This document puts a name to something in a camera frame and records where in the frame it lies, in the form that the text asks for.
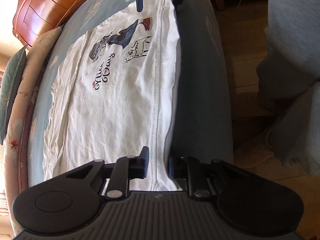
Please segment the white long-sleeve printed shirt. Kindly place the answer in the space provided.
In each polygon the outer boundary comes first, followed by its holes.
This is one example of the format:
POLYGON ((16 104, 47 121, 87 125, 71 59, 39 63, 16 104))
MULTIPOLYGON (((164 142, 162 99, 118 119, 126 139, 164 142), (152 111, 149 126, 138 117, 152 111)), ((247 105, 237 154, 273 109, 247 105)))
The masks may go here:
POLYGON ((175 191, 166 171, 176 111, 181 46, 171 0, 128 5, 71 45, 52 85, 44 132, 49 180, 103 159, 150 150, 145 179, 133 190, 175 191))

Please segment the orange wooden bed frame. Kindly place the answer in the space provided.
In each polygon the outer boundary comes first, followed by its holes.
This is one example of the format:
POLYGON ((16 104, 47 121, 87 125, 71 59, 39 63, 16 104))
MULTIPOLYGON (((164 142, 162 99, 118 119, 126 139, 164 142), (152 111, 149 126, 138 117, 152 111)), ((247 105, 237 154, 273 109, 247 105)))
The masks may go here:
POLYGON ((85 1, 18 0, 12 32, 30 49, 39 36, 68 21, 85 1))

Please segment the grey trouser legs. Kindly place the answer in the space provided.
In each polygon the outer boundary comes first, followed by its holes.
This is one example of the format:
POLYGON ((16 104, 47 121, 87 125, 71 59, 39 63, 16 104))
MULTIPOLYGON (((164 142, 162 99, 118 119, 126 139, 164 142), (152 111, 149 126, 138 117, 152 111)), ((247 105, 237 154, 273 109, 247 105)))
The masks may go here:
POLYGON ((279 115, 269 143, 284 165, 319 174, 319 0, 268 0, 259 95, 279 115))

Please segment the pink floral pillow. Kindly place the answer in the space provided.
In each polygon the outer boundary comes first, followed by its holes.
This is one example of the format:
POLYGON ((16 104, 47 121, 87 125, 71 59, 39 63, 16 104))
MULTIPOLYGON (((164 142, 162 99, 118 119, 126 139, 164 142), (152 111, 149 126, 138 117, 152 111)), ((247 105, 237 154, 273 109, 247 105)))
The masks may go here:
POLYGON ((21 227, 14 218, 12 205, 19 193, 27 188, 27 183, 22 183, 21 178, 22 169, 27 166, 24 161, 21 161, 22 137, 27 110, 45 59, 61 33, 62 28, 58 27, 42 34, 29 50, 9 118, 4 146, 4 185, 10 223, 15 236, 21 232, 21 227))

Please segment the blue floral bed sheet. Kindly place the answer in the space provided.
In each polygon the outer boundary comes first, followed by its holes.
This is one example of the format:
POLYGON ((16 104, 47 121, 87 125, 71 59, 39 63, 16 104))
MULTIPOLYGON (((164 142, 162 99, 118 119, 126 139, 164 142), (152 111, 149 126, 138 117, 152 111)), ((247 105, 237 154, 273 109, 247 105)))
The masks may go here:
MULTIPOLYGON (((68 20, 52 48, 29 118, 28 185, 46 181, 43 172, 44 132, 52 106, 52 85, 69 48, 133 0, 88 0, 68 20)), ((183 0, 175 8, 181 65, 176 111, 167 158, 194 157, 202 163, 233 162, 231 107, 219 26, 210 0, 183 0)))

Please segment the grey-green cushion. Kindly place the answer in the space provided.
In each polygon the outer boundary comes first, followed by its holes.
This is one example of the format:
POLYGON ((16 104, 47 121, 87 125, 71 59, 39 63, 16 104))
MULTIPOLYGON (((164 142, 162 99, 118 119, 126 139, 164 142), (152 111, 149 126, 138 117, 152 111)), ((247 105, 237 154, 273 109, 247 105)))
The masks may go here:
POLYGON ((7 135, 7 127, 13 103, 22 79, 27 58, 26 46, 16 52, 5 67, 1 82, 1 145, 7 135))

